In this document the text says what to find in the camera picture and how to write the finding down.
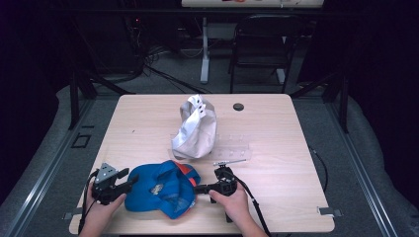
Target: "white bag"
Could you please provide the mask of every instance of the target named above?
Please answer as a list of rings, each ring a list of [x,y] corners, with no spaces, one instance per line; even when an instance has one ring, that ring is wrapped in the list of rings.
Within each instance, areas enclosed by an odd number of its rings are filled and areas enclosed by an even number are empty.
[[[172,139],[176,159],[208,155],[215,144],[216,115],[213,105],[201,95],[191,96],[181,108],[182,126]]]

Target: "chair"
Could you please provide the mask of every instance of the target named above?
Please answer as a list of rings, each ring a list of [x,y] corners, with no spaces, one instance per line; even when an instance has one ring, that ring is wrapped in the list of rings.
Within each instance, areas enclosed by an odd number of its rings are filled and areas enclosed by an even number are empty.
[[[282,93],[285,92],[295,45],[305,23],[293,15],[252,15],[241,20],[234,32],[232,55],[228,68],[233,93],[234,69],[271,68],[285,70]]]

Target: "blue and red cap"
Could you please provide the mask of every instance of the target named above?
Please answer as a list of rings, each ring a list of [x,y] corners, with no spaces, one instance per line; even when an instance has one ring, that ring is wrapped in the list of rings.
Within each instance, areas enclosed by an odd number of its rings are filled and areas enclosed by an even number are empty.
[[[160,209],[176,219],[195,204],[194,186],[200,183],[201,177],[191,165],[168,160],[138,166],[129,173],[128,179],[135,175],[139,176],[138,182],[126,195],[129,211]]]

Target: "person's left hand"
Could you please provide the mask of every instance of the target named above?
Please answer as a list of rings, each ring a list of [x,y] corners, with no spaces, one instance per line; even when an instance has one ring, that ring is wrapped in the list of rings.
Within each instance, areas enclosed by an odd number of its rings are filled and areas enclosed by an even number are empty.
[[[87,209],[95,201],[92,197],[92,188],[93,183],[90,183],[86,198]],[[89,213],[86,215],[85,224],[79,236],[100,236],[111,220],[112,214],[120,207],[125,199],[126,194],[122,194],[108,205],[93,203]]]

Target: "grommet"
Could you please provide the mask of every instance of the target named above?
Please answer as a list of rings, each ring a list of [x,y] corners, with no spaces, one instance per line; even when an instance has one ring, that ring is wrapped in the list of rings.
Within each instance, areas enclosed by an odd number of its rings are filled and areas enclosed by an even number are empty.
[[[234,104],[233,108],[234,108],[235,111],[243,111],[244,110],[244,106],[240,103]]]

